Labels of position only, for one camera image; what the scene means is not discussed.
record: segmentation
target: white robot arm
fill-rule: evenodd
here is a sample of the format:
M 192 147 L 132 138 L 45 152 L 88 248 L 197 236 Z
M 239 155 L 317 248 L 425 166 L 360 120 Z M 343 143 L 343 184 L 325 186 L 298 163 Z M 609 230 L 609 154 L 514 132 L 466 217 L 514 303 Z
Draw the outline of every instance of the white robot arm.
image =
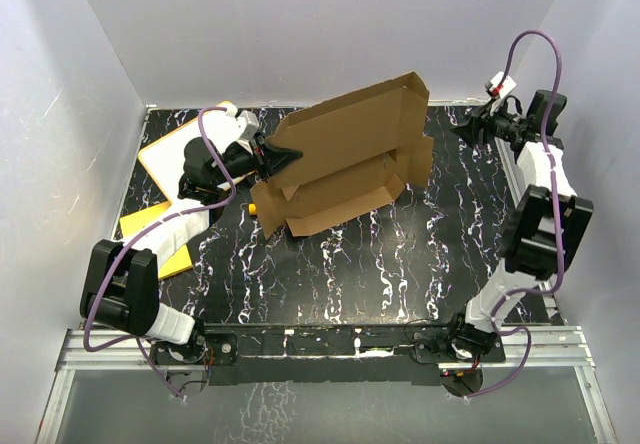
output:
M 257 172 L 266 180 L 302 157 L 299 151 L 267 143 L 254 114 L 238 112 L 228 102 L 222 106 L 199 118 L 203 132 L 221 154 L 229 179 L 237 182 Z M 89 316 L 96 296 L 104 292 L 95 311 L 98 322 L 134 336 L 193 344 L 195 319 L 159 302 L 158 270 L 181 246 L 220 218 L 230 185 L 195 121 L 144 149 L 139 158 L 171 207 L 131 239 L 135 242 L 102 240 L 94 246 L 80 314 Z M 116 256 L 125 248 L 129 250 L 114 271 Z M 113 277 L 108 281 L 110 272 Z
M 469 360 L 488 353 L 498 338 L 496 330 L 501 328 L 526 291 L 552 278 L 558 270 L 551 164 L 540 128 L 551 93 L 536 91 L 526 116 L 521 115 L 518 99 L 510 96 L 515 99 L 518 109 L 517 114 L 510 114 L 507 96 L 515 83 L 507 77 L 505 90 L 497 85 L 501 78 L 502 73 L 499 73 L 486 86 L 492 99 L 474 110 L 467 123 L 452 131 L 469 146 L 487 143 L 496 137 L 509 142 L 526 189 L 504 230 L 498 266 L 480 293 L 454 316 L 450 324 L 449 350 L 459 359 Z M 569 184 L 562 166 L 562 142 L 552 137 L 557 127 L 556 118 L 565 105 L 566 97 L 557 94 L 547 125 L 547 141 L 555 161 L 564 268 L 567 269 L 589 223 L 593 204 L 578 197 Z

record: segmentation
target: black table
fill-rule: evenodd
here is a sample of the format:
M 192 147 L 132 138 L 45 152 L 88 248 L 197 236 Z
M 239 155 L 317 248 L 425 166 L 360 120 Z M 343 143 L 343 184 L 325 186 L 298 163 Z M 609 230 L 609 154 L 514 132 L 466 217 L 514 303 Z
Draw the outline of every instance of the black table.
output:
M 193 270 L 161 283 L 162 301 L 216 323 L 448 322 L 487 281 L 513 209 L 495 146 L 472 150 L 448 131 L 467 109 L 429 108 L 426 189 L 407 186 L 394 204 L 308 238 L 281 229 L 265 240 L 248 213 L 255 178 L 241 183 L 220 221 L 189 243 Z M 292 110 L 253 109 L 267 135 Z M 141 147 L 196 116 L 149 111 Z M 165 200 L 136 163 L 121 214 Z M 542 298 L 527 296 L 507 321 L 548 323 Z

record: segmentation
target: cardboard flap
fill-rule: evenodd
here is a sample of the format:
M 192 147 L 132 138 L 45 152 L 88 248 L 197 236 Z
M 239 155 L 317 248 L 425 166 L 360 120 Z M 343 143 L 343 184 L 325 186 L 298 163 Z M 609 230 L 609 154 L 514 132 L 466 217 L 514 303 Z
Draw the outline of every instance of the cardboard flap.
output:
M 422 135 L 428 96 L 409 73 L 289 114 L 268 141 L 304 156 L 271 180 L 281 189 L 299 186 L 412 145 Z
M 433 138 L 423 136 L 411 146 L 409 174 L 406 181 L 419 187 L 427 187 L 433 166 Z
M 287 201 L 287 217 L 307 217 L 341 204 L 384 186 L 395 172 L 395 162 L 387 154 L 381 154 L 299 186 L 295 195 Z
M 290 186 L 290 187 L 283 187 L 282 188 L 282 194 L 284 194 L 284 198 L 287 201 L 290 201 L 291 198 L 293 197 L 293 195 L 296 193 L 296 191 L 298 190 L 298 187 L 300 186 Z
M 407 180 L 409 175 L 409 164 L 411 162 L 411 147 L 400 147 L 389 152 L 389 157 L 396 164 L 396 173 L 403 181 Z
M 288 218 L 287 225 L 294 236 L 310 236 L 350 219 L 370 212 L 387 204 L 391 204 L 404 189 L 404 184 L 393 174 L 387 183 L 366 194 L 330 207 L 304 218 Z
M 258 181 L 251 188 L 251 198 L 256 205 L 256 211 L 264 237 L 269 238 L 280 226 L 285 224 L 284 206 L 286 201 L 282 192 L 270 186 L 268 182 Z

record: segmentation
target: white wall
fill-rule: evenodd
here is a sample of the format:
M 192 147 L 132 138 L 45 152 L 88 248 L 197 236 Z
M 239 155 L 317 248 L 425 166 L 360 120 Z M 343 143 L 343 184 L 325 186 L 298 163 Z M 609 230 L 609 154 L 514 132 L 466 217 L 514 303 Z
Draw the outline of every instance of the white wall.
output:
M 568 97 L 557 135 L 577 192 L 594 217 L 558 294 L 583 326 L 614 427 L 638 442 L 640 360 L 640 0 L 556 0 L 542 27 L 561 46 Z M 551 51 L 536 42 L 515 77 L 518 95 L 550 88 Z
M 144 106 L 86 0 L 0 0 L 0 442 L 31 442 Z
M 89 0 L 143 101 L 308 104 L 417 70 L 483 96 L 553 0 Z

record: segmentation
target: yellow paper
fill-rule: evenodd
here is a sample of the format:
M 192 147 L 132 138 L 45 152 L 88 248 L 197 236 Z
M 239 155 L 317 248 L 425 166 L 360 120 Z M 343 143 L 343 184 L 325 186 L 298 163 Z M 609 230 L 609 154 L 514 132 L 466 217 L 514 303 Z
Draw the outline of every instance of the yellow paper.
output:
M 148 207 L 142 211 L 134 212 L 128 216 L 120 218 L 120 229 L 122 229 L 122 235 L 129 237 L 139 232 L 143 227 L 155 221 L 162 213 L 164 213 L 171 206 L 170 202 L 163 202 L 156 204 L 155 206 Z M 158 279 L 165 279 L 170 276 L 174 276 L 180 272 L 186 271 L 193 267 L 191 262 L 191 256 L 187 250 L 187 246 L 184 245 L 178 252 L 169 258 L 164 266 L 160 268 L 158 272 Z

